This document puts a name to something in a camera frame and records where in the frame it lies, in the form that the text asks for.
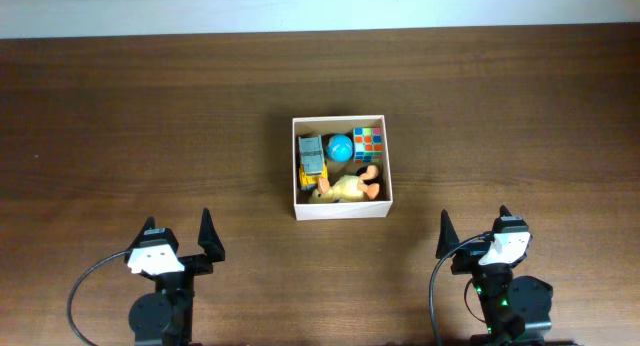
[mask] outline white box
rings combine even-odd
[[[312,137],[317,135],[341,133],[351,135],[356,127],[379,127],[382,133],[383,156],[380,163],[382,183],[380,195],[376,201],[345,202],[331,204],[309,204],[310,192],[302,191],[298,187],[297,140],[298,137]],[[291,148],[293,151],[293,208],[297,220],[346,219],[386,217],[393,203],[391,189],[391,170],[389,168],[389,144],[384,116],[338,116],[338,117],[305,117],[294,118],[292,127]],[[354,174],[358,168],[367,164],[353,162],[337,163],[327,160],[329,178],[332,175]]]

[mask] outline wooden table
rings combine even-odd
[[[80,344],[76,278],[149,215],[199,252],[209,207],[227,261],[195,340],[431,344],[440,210],[466,238],[506,204],[534,235],[516,275],[555,289],[548,339],[635,345],[639,106],[638,24],[1,41],[0,343]],[[291,118],[359,114],[386,115],[389,217],[296,222]],[[443,335],[486,332],[443,271]],[[153,285],[128,272],[77,295],[99,344],[132,344]]]

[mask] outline toy truck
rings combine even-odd
[[[324,161],[322,137],[298,137],[300,151],[300,189],[310,191],[316,188],[320,177],[328,178],[327,164]]]

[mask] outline cream plush toy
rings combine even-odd
[[[373,200],[380,192],[380,185],[367,185],[366,180],[378,176],[378,167],[369,165],[367,172],[360,176],[342,176],[333,186],[326,178],[318,180],[318,187],[311,194],[311,203],[358,202]]]

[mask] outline rubik's cube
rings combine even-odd
[[[380,162],[382,159],[382,134],[379,128],[354,128],[353,144],[355,145],[353,162]]]

